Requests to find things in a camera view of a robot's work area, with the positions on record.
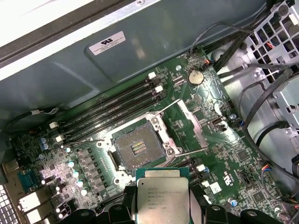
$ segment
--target chip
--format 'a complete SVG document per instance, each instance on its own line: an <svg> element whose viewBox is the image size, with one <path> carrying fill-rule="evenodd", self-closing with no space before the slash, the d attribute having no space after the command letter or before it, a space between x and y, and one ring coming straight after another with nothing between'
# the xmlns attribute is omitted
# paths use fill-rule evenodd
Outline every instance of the chip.
<svg viewBox="0 0 299 224"><path fill-rule="evenodd" d="M150 122L116 138L114 146L127 170L132 171L165 156Z"/></svg>
<svg viewBox="0 0 299 224"><path fill-rule="evenodd" d="M49 166L50 170L54 170L55 169L55 166L52 164Z"/></svg>
<svg viewBox="0 0 299 224"><path fill-rule="evenodd" d="M256 194L253 195L253 198L256 203L261 202L265 199L265 196L262 194L262 192L257 192Z"/></svg>
<svg viewBox="0 0 299 224"><path fill-rule="evenodd" d="M245 152L245 150L242 150L242 151L238 152L237 154L238 154L240 161L243 161L249 157L247 155L247 153Z"/></svg>

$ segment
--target cable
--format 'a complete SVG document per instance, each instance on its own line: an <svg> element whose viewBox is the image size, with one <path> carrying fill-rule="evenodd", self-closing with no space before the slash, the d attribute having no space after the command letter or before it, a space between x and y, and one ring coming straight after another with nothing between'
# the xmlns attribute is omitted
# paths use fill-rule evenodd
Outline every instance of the cable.
<svg viewBox="0 0 299 224"><path fill-rule="evenodd" d="M288 221L287 224L292 224L293 221L295 221L295 218L299 215L299 210L297 210L297 212L295 213L295 215Z"/></svg>
<svg viewBox="0 0 299 224"><path fill-rule="evenodd" d="M244 68L244 66L237 67L231 71L224 72L218 75L219 78L225 78L228 76L232 76L236 73L239 73L243 70L246 70L248 68L261 68L261 69L271 69L271 70L284 70L289 68L288 65L279 65L279 64L247 64L247 67Z"/></svg>
<svg viewBox="0 0 299 224"><path fill-rule="evenodd" d="M251 89L251 88L253 88L253 87L257 86L257 85L260 85L261 88L262 88L262 90L265 91L265 87L264 87L264 85L263 85L262 82L256 82L256 83L253 83L253 84L247 86L245 89L243 89L243 90L241 91L241 93L240 93L240 95L239 95L239 97L238 97L238 100L237 100L237 112L238 112L240 118L242 117L242 114L241 114L241 101L242 101L242 97L243 97L244 93L245 93L248 89Z"/></svg>
<svg viewBox="0 0 299 224"><path fill-rule="evenodd" d="M193 49L194 49L194 46L197 44L197 42L202 38L203 35L205 35L208 31L210 31L211 29L213 29L214 27L216 26L219 26L219 25L224 25L224 26L227 26L227 27L230 27L230 28L233 28L235 30L238 30L238 31L242 31L244 33L248 33L248 34L251 34L251 35L254 35L254 32L249 30L249 29L245 29L245 28L241 28L241 27L238 27L238 26L235 26L233 24L230 24L228 22L224 22L224 21L221 21L221 22L218 22L218 23L215 23L211 26L209 26L207 29L205 29L196 39L195 41L193 42L193 44L191 45L191 48L190 48L190 56L191 57L196 57L194 54L193 54Z"/></svg>
<svg viewBox="0 0 299 224"><path fill-rule="evenodd" d="M262 140L264 139L264 137L271 131L273 131L274 129L283 129L283 128L288 128L290 127L289 123L287 121L281 120L276 122L275 124L271 125L270 127L268 127L266 130L264 130L261 135L258 137L257 141L256 141L256 145L260 146Z"/></svg>
<svg viewBox="0 0 299 224"><path fill-rule="evenodd" d="M291 75L293 71L291 69L286 69L259 97L259 99L253 104L247 118L243 130L247 130L248 125L251 123L253 117L255 116L257 110L262 106L265 100L271 95L282 83L284 83Z"/></svg>
<svg viewBox="0 0 299 224"><path fill-rule="evenodd" d="M278 203L281 203L281 204L284 204L284 205L289 205L289 206L299 206L299 203L291 203L291 202L285 202L285 201L281 201L279 199L277 199L276 197L274 197L267 189L266 187L266 183L265 183L265 179L264 179L264 173L266 172L267 170L262 170L261 172L261 180L262 180L262 187L263 189L266 191L266 193L269 195L269 197L271 199L273 199L274 201L278 202Z"/></svg>

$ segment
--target screw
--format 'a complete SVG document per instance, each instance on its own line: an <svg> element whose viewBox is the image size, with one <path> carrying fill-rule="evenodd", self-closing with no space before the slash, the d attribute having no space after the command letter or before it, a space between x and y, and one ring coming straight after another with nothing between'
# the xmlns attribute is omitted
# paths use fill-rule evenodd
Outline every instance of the screw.
<svg viewBox="0 0 299 224"><path fill-rule="evenodd" d="M176 66L176 70L177 70L177 71L181 71L181 69L182 69L182 66L180 66L180 65L177 65L177 66Z"/></svg>
<svg viewBox="0 0 299 224"><path fill-rule="evenodd" d="M219 211L220 210L220 208L218 206L216 206L216 205L212 206L212 209L215 210L215 211Z"/></svg>
<svg viewBox="0 0 299 224"><path fill-rule="evenodd" d="M247 214L250 216L257 216L257 214L254 211L248 211Z"/></svg>
<svg viewBox="0 0 299 224"><path fill-rule="evenodd" d="M166 150L166 153L168 154L168 155L171 155L171 154L173 154L173 150L170 148L170 149L167 149Z"/></svg>
<svg viewBox="0 0 299 224"><path fill-rule="evenodd" d="M286 129L285 133L286 134L292 134L292 130L291 129Z"/></svg>
<svg viewBox="0 0 299 224"><path fill-rule="evenodd" d="M144 0L137 0L137 2L136 2L138 5L143 5L144 4Z"/></svg>
<svg viewBox="0 0 299 224"><path fill-rule="evenodd" d="M259 73L259 72L254 73L254 77L260 77L260 76L261 76L261 73Z"/></svg>
<svg viewBox="0 0 299 224"><path fill-rule="evenodd" d="M229 119L235 120L237 118L237 115L235 113L230 114Z"/></svg>
<svg viewBox="0 0 299 224"><path fill-rule="evenodd" d="M151 121L153 124L155 124L155 123L158 122L158 119L157 119L157 118L152 118L150 121Z"/></svg>

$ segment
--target sticker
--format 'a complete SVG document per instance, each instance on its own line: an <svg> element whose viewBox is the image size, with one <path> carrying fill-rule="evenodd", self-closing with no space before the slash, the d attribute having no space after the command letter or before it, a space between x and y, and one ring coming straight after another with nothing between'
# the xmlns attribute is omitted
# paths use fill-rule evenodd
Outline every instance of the sticker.
<svg viewBox="0 0 299 224"><path fill-rule="evenodd" d="M210 188L213 192L213 194L217 194L218 192L222 191L221 187L219 186L218 182L212 183L210 185Z"/></svg>
<svg viewBox="0 0 299 224"><path fill-rule="evenodd" d="M98 55L98 54L104 52L105 50L108 50L108 49L116 46L117 44L124 42L125 40L126 40L125 35L121 31L117 34L112 35L111 37L108 37L108 38L90 46L89 49L94 55Z"/></svg>

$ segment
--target green circuit board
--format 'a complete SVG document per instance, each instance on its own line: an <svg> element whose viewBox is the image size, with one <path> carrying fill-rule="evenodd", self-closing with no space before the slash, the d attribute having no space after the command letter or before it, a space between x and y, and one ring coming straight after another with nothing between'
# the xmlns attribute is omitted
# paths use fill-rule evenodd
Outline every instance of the green circuit board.
<svg viewBox="0 0 299 224"><path fill-rule="evenodd" d="M202 50L199 50L198 55L206 58ZM205 172L204 180L202 175L199 178L194 173L195 178L192 182L202 185L211 203L223 205L236 215L240 214L243 209L251 208L262 210L276 218L279 212L285 210L280 204L271 200L263 190L260 180L262 166L260 158L246 143L239 127L241 121L238 118L231 119L231 115L236 114L236 110L213 67L206 67L202 71L204 75L202 84L192 86L187 81L191 71L200 70L203 66L202 61L182 54L75 108L60 113L52 121L12 139L12 145L19 155L19 163L24 169L32 170L41 178L55 176L60 182L66 183L66 187L61 192L61 199L53 202L54 207L60 204L61 200L75 199L78 208L97 209L100 203L120 194L125 185L135 184L135 173L125 164L130 163L131 167L138 168L134 162L138 160L143 150L147 150L148 154L146 162L143 157L140 160L139 168L175 167L193 158L199 161L198 165L203 164L206 169L202 171ZM145 99L142 97L146 94L144 92L137 94L139 98L127 100L126 108L121 104L116 105L118 100L113 101L114 96L122 98L123 95L119 95L120 92L144 81L153 72L156 75L155 79L158 80L155 87L163 87L164 95L161 98L154 101L149 96ZM100 105L101 102L103 104L99 109L90 110L84 115L86 110ZM203 139L195 133L194 120L186 116L182 104L185 105L189 115L194 115L195 121L201 128ZM121 154L121 150L125 148L122 147L123 139L125 139L122 136L131 138L131 132L141 126L146 128L146 125L150 123L150 120L142 117L143 115L148 112L157 113L169 105L171 105L169 108L160 113L161 118L169 137L174 140L180 153L186 155L173 157L174 155L169 156L165 150L160 152L159 156L154 157L149 153L150 147L146 148L146 143L140 139L132 141L133 145L130 145L133 154L130 152L131 154L127 155L127 151ZM101 119L103 123L92 126L93 122ZM132 120L136 121L113 132L111 146L102 145L106 143L105 134L111 133L117 127L124 126ZM51 129L49 124L53 122L56 122L58 127ZM57 142L55 139L57 136L64 136L63 141ZM43 148L41 138L47 140L49 149ZM135 156L135 160L128 161L126 156L132 155ZM69 161L77 163L70 168L67 165ZM75 170L81 171L79 178L71 176ZM123 174L126 177L124 180L119 177ZM89 189L86 196L80 194L81 187L76 185L79 179L86 180L83 186ZM281 196L269 175L266 176L266 180L270 192L274 196ZM238 205L230 206L229 199L235 199Z"/></svg>

